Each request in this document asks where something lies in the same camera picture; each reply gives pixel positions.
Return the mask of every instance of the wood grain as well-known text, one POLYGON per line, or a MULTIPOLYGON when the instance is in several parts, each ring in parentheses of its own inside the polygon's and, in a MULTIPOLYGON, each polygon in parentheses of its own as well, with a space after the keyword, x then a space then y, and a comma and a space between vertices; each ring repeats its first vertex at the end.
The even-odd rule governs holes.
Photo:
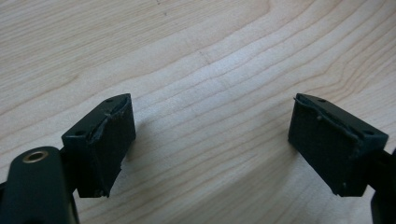
POLYGON ((137 139, 82 223, 371 223, 288 144, 313 94, 396 146, 396 2, 2 1, 0 180, 23 151, 129 92, 137 139))

